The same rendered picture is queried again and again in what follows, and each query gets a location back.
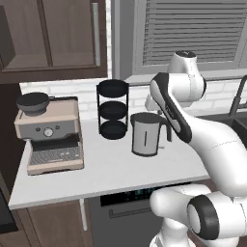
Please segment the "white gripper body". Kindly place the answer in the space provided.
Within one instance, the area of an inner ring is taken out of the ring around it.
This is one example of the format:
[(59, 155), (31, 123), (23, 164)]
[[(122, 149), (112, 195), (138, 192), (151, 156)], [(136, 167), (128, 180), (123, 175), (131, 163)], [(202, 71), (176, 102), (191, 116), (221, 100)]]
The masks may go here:
[(154, 101), (151, 95), (147, 95), (145, 101), (145, 107), (148, 111), (156, 111), (158, 114), (161, 114), (161, 109), (158, 104)]

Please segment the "grey electric kettle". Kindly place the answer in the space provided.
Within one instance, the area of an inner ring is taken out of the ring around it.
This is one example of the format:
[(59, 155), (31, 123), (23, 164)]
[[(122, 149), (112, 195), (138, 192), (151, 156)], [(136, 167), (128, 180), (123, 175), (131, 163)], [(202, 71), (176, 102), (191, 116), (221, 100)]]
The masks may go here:
[(140, 112), (130, 116), (132, 125), (132, 149), (139, 156), (151, 157), (158, 153), (161, 126), (166, 126), (166, 135), (172, 141), (172, 128), (168, 121), (151, 112)]

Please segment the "window with grey blinds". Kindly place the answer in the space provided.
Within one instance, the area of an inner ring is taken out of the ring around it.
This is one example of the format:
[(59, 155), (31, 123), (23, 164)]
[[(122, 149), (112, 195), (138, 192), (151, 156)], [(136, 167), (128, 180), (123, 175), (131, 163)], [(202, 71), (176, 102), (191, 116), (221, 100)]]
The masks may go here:
[(247, 72), (247, 0), (111, 0), (112, 75), (131, 82), (192, 51), (206, 78)]

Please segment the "dark sink tap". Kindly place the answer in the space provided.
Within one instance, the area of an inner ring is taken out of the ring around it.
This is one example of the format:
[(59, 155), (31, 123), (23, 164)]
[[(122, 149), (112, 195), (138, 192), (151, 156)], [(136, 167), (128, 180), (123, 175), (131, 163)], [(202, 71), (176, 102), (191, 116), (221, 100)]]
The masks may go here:
[(233, 103), (231, 105), (231, 109), (229, 112), (229, 117), (233, 118), (237, 112), (238, 109), (246, 109), (247, 108), (247, 100), (244, 103), (241, 103), (241, 95), (245, 86), (245, 83), (247, 82), (247, 74), (244, 75), (240, 81), (239, 87), (237, 89), (236, 95), (233, 98)]

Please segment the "dark sink basin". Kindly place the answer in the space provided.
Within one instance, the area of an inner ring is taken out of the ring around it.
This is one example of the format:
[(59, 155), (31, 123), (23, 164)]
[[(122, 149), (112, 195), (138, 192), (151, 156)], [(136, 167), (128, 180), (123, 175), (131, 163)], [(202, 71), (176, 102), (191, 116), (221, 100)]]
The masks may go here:
[(226, 124), (237, 133), (242, 142), (247, 142), (247, 123), (240, 119), (230, 118), (227, 114), (205, 115), (201, 119)]

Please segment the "beige espresso coffee machine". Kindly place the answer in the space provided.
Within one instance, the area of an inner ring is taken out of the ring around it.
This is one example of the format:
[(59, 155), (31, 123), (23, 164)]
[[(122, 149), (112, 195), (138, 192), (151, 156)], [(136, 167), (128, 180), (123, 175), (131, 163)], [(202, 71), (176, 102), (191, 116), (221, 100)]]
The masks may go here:
[(84, 168), (76, 96), (28, 93), (20, 96), (14, 126), (18, 139), (31, 145), (29, 176)]

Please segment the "grey dishwasher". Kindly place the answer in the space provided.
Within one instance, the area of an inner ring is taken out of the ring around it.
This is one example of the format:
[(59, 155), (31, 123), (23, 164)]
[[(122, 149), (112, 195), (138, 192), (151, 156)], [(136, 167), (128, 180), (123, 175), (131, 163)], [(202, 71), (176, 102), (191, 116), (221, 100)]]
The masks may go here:
[(151, 193), (161, 186), (126, 191), (89, 199), (94, 247), (149, 247), (163, 219), (150, 210), (121, 218), (109, 218), (109, 210), (150, 207)]

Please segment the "brown base cupboard door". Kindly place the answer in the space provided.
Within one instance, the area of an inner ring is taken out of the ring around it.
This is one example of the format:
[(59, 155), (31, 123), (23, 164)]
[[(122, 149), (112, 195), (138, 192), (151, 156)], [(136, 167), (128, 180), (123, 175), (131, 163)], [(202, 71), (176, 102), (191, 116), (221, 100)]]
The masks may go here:
[(93, 247), (87, 200), (17, 211), (31, 247)]

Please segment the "black appliance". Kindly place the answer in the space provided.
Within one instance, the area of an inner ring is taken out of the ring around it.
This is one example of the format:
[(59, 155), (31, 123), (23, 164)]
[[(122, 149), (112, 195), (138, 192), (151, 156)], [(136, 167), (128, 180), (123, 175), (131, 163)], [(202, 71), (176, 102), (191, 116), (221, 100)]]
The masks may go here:
[(0, 234), (17, 232), (18, 228), (0, 189)]

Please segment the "brown wall cupboard door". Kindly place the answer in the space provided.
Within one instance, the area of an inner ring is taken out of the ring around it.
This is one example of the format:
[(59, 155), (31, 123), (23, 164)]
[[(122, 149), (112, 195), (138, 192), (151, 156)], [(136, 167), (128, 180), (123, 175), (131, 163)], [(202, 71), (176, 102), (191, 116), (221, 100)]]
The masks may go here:
[[(98, 3), (100, 67), (95, 60), (92, 3)], [(107, 76), (105, 0), (38, 0), (48, 68), (45, 80)]]
[(38, 0), (0, 0), (0, 83), (36, 81), (47, 68)]

